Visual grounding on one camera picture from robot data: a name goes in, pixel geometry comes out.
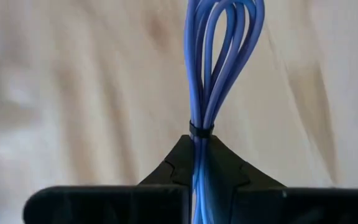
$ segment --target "cable bundle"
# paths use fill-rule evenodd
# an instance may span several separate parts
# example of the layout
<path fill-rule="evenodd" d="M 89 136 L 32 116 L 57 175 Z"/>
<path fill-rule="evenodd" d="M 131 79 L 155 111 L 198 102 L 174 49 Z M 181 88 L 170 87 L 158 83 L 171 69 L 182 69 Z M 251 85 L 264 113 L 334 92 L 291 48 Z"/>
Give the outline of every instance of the cable bundle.
<path fill-rule="evenodd" d="M 214 30 L 226 11 L 227 28 L 223 46 L 212 69 Z M 246 12 L 249 25 L 244 41 Z M 191 126 L 211 130 L 230 88 L 247 63 L 264 22 L 263 0 L 189 0 L 185 24 L 185 63 L 190 86 Z M 213 223 L 208 206 L 208 174 L 205 152 L 208 138 L 192 135 L 196 149 L 193 189 L 196 191 L 194 223 Z"/>

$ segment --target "black zip tie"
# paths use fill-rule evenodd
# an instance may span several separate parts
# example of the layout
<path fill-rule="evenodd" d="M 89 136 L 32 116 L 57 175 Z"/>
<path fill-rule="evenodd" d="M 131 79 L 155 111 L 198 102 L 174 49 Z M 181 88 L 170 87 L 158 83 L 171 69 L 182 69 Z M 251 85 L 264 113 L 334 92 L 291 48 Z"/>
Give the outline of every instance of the black zip tie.
<path fill-rule="evenodd" d="M 215 125 L 212 124 L 212 126 L 209 129 L 197 128 L 190 121 L 190 133 L 192 135 L 194 135 L 195 137 L 199 137 L 199 138 L 203 138 L 203 139 L 209 139 L 211 137 L 211 135 L 212 135 L 214 127 L 215 127 Z"/>

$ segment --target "black plastic part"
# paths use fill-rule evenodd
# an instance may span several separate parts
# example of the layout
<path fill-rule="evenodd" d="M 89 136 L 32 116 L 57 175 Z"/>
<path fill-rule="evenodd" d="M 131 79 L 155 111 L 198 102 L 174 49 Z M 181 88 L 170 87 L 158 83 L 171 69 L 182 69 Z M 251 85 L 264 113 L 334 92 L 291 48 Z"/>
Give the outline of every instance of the black plastic part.
<path fill-rule="evenodd" d="M 208 209 L 215 224 L 358 224 L 358 190 L 286 188 L 211 136 Z M 25 224 L 191 223 L 194 150 L 182 136 L 139 185 L 51 187 L 24 207 Z"/>
<path fill-rule="evenodd" d="M 229 224 L 239 189 L 269 189 L 284 187 L 226 147 L 216 136 L 212 136 L 207 151 L 209 191 L 212 198 L 209 207 L 215 223 Z"/>
<path fill-rule="evenodd" d="M 190 124 L 190 128 L 189 128 L 190 133 L 196 137 L 203 138 L 203 139 L 210 138 L 215 128 L 214 124 L 209 129 L 197 128 L 196 126 L 194 126 L 193 123 L 191 123 L 191 121 L 189 122 L 189 124 Z"/>
<path fill-rule="evenodd" d="M 182 136 L 164 161 L 135 186 L 61 186 L 28 199 L 25 224 L 189 224 L 193 142 Z"/>
<path fill-rule="evenodd" d="M 231 223 L 358 224 L 358 189 L 240 190 Z"/>

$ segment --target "fabric backdrop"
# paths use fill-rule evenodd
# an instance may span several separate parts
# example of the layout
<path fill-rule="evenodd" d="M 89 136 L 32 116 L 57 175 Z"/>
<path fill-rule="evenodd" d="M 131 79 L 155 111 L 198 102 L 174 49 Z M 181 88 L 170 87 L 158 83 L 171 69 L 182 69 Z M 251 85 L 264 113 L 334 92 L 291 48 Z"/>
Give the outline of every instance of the fabric backdrop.
<path fill-rule="evenodd" d="M 358 187 L 358 1 L 265 4 L 215 134 L 285 185 Z M 0 223 L 44 187 L 136 184 L 188 133 L 185 11 L 0 0 Z"/>

